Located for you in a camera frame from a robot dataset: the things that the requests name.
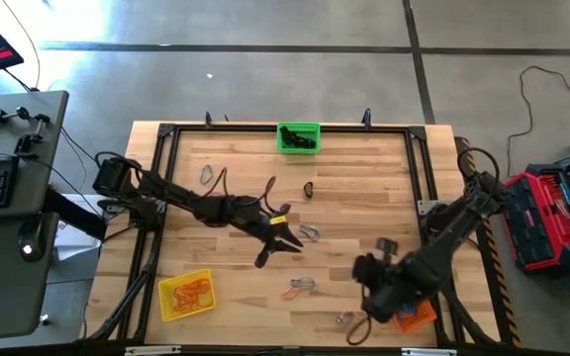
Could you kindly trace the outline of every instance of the black metal frame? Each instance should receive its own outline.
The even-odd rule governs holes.
[[[436,199],[436,187],[434,184],[434,175],[430,162],[428,152],[428,140],[426,135],[426,128],[422,126],[405,126],[405,127],[373,127],[370,122],[370,112],[367,110],[368,115],[362,119],[362,126],[353,125],[350,127],[336,126],[336,125],[323,125],[323,133],[373,133],[373,134],[401,134],[404,138],[406,147],[409,173],[413,187],[413,197],[415,199],[415,211],[418,219],[418,226],[420,225],[420,214],[418,209],[418,200],[422,199],[420,175],[417,169],[417,161],[415,156],[414,143],[420,147],[422,158],[424,161],[424,173],[427,182],[427,191],[430,199]],[[175,162],[177,160],[177,152],[179,149],[179,139],[183,132],[263,132],[275,133],[276,125],[270,124],[252,124],[252,125],[216,125],[207,122],[205,125],[181,125],[181,124],[161,124],[157,133],[157,143],[155,144],[155,151],[153,153],[153,162],[151,170],[158,171],[161,162],[161,156],[165,142],[171,138],[171,147],[168,155],[168,162],[166,166],[165,179],[172,179],[173,171],[175,169]],[[166,210],[161,212],[165,218]],[[161,248],[162,234],[164,220],[160,228],[153,231],[153,242],[151,247],[151,255],[159,256]],[[422,243],[428,242],[426,232],[419,228],[420,238]],[[134,282],[136,275],[141,270],[141,263],[143,258],[144,243],[147,231],[139,231],[138,238],[136,239],[136,248],[134,251],[134,258],[132,260],[131,273],[129,280]],[[153,271],[156,270],[157,262],[153,265]],[[72,343],[56,344],[56,345],[42,345],[33,347],[18,347],[11,349],[0,349],[0,356],[2,355],[53,355],[59,354],[63,356],[68,355],[81,355],[81,354],[98,354],[98,355],[124,355],[127,347],[149,346],[144,345],[144,337],[146,334],[148,314],[150,311],[150,302],[153,294],[153,287],[155,281],[155,273],[153,272],[145,281],[143,290],[142,304],[140,310],[140,317],[138,326],[134,335],[131,338],[127,337],[128,325],[130,314],[126,314],[121,320],[118,330],[118,336],[115,340],[107,339],[79,339]],[[438,296],[433,299],[433,306],[437,313],[437,321],[434,323],[434,332],[436,336],[436,348],[406,348],[406,347],[326,347],[326,346],[300,346],[288,347],[280,345],[264,345],[264,346],[230,346],[230,345],[181,345],[176,346],[181,349],[182,354],[200,355],[200,354],[225,354],[225,355],[247,355],[254,353],[273,352],[274,354],[280,353],[282,355],[403,355],[403,354],[420,354],[425,351],[429,354],[434,354],[437,349],[451,349],[456,351],[458,355],[472,355],[472,356],[491,356],[503,354],[517,354],[517,355],[570,355],[567,353],[540,351],[531,349],[516,348],[511,344],[499,345],[476,345],[467,343],[459,336],[459,332],[463,333],[463,328],[459,325],[454,326],[454,334],[456,341],[450,341],[447,337],[445,329],[442,324],[440,303]]]
[[[413,187],[413,197],[415,200],[415,212],[416,217],[418,219],[417,223],[419,226],[420,222],[420,215],[419,215],[419,208],[418,208],[418,201],[422,200],[422,186],[420,182],[420,175],[417,168],[417,161],[416,161],[416,152],[414,147],[414,142],[417,141],[423,162],[424,162],[424,173],[426,176],[426,183],[427,183],[427,191],[428,191],[428,198],[431,200],[437,199],[436,187],[434,183],[434,175],[432,172],[432,166],[429,157],[428,151],[428,140],[426,135],[426,129],[423,126],[404,126],[404,127],[374,127],[370,123],[370,111],[367,110],[369,113],[368,117],[365,114],[365,117],[362,119],[362,126],[353,125],[349,127],[345,126],[336,126],[336,125],[322,125],[322,132],[323,133],[374,133],[374,134],[401,134],[404,138],[405,148],[408,157],[408,164],[409,164],[409,173],[410,179]],[[172,179],[173,170],[175,168],[175,162],[177,158],[177,152],[179,150],[179,139],[183,132],[254,132],[254,133],[276,133],[276,125],[273,124],[252,124],[252,125],[234,125],[234,124],[226,124],[226,125],[212,125],[210,122],[206,122],[205,125],[197,125],[197,124],[160,124],[159,130],[157,132],[157,142],[155,144],[155,151],[153,153],[153,161],[151,164],[152,171],[158,171],[159,166],[161,163],[161,155],[162,151],[165,146],[165,142],[168,138],[172,140],[170,151],[168,154],[168,162],[166,165],[166,179]],[[156,230],[155,236],[153,238],[153,248],[151,249],[151,253],[155,253],[159,255],[159,249],[161,246],[161,235],[163,232],[163,225],[159,230]],[[422,244],[428,243],[428,235],[422,229],[420,229],[420,238]],[[144,251],[144,242],[146,239],[146,233],[144,231],[139,231],[138,237],[136,239],[136,248],[134,250],[134,256],[132,259],[131,270],[129,274],[129,283],[128,287],[132,284],[134,279],[137,277],[140,269],[141,263],[143,260],[143,251]],[[150,278],[146,282],[146,286],[143,290],[143,297],[142,297],[142,306],[141,306],[141,313],[140,318],[138,321],[138,326],[136,332],[134,333],[132,339],[138,340],[143,342],[145,332],[146,332],[146,322],[148,320],[148,313],[150,309],[150,301],[152,297],[152,291],[154,287],[154,278]],[[436,342],[437,346],[449,346],[451,344],[450,339],[448,338],[445,328],[443,326],[443,320],[441,317],[441,304],[438,296],[432,298],[432,305],[437,314],[437,319],[434,322],[434,332],[436,335]],[[455,313],[452,314],[452,323],[453,323],[453,331],[454,331],[454,340],[457,342],[464,342],[464,332],[463,327],[461,326],[458,317],[456,317]],[[125,316],[122,318],[119,328],[118,328],[118,339],[128,339],[128,327],[129,322],[131,319],[131,307],[128,309]]]

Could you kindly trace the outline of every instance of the green plastic basket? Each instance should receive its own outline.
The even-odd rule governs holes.
[[[283,142],[281,128],[287,129],[304,138],[311,138],[316,142],[316,148],[299,148]],[[280,123],[276,128],[276,148],[281,154],[316,154],[321,150],[321,125],[320,124],[300,124],[300,123]]]

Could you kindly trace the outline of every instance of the gray floor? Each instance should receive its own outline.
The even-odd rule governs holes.
[[[9,3],[37,45],[410,45],[401,0]],[[570,0],[412,3],[422,46],[570,48]],[[0,4],[0,32],[26,59],[12,71],[34,84],[32,48],[6,11]],[[370,107],[375,123],[424,122],[409,54],[42,50],[40,57],[39,87],[69,91],[65,127],[92,152],[124,151],[133,120],[201,120],[207,110],[215,120],[226,114],[239,121],[357,122]],[[570,56],[425,55],[436,122],[452,125],[506,167],[506,137],[528,125],[519,74],[532,64],[562,71],[570,82]],[[0,94],[19,91],[0,73]],[[525,76],[525,92],[535,125],[513,143],[513,173],[570,151],[570,93],[559,79],[535,71]],[[56,169],[80,182],[77,164],[62,145]],[[91,192],[90,181],[84,192]],[[58,178],[54,184],[67,191]],[[570,351],[570,287],[522,275],[497,236],[522,344]],[[50,280],[87,279],[94,263],[94,254],[82,256],[52,271]],[[55,325],[0,346],[75,339],[89,288],[89,281],[50,285],[45,310]],[[54,307],[58,301],[64,308]]]

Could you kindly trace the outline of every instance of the gray desk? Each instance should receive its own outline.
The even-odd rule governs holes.
[[[32,147],[39,160],[49,165],[56,153],[67,98],[64,91],[0,95],[0,108],[7,113],[23,106],[31,115],[51,118],[51,124],[42,131],[44,141]],[[19,136],[32,133],[36,124],[15,118],[0,126],[0,153],[12,154]],[[98,227],[96,236],[104,236],[105,222],[50,189],[49,175],[47,167],[21,160],[11,207],[0,209],[0,337],[29,334],[36,329],[59,220],[88,233],[85,227],[91,222]],[[38,212],[43,212],[45,219],[42,233],[47,238],[46,255],[38,262],[25,262],[17,245],[19,227]]]
[[[50,117],[50,124],[42,130],[44,140],[31,147],[31,152],[48,165],[54,162],[68,98],[69,94],[65,91],[0,95],[0,108],[8,114],[23,106],[28,109],[30,115],[45,114]],[[33,133],[37,125],[36,120],[26,122],[19,118],[11,119],[6,125],[0,124],[0,153],[13,154],[19,137]],[[37,187],[45,187],[48,184],[50,173],[49,168],[39,163],[21,160],[10,207],[0,209],[0,218],[38,213],[44,204],[46,189]]]
[[[46,255],[34,263],[24,262],[17,247],[17,232],[25,220],[0,223],[0,337],[32,333],[39,324],[46,293],[58,214],[44,214]]]

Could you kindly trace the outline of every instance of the yellow plastic basket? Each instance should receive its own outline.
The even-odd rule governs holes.
[[[203,287],[206,282],[198,282],[202,279],[208,281],[207,283],[210,287],[208,292],[197,294],[197,303],[188,303],[188,308],[184,305],[184,308],[181,309],[175,298],[175,294],[177,293],[180,297],[189,296],[188,294],[184,294],[184,292],[200,284]],[[160,281],[157,284],[157,289],[159,291],[159,306],[162,312],[162,321],[171,321],[198,312],[209,311],[216,306],[215,288],[209,269]]]

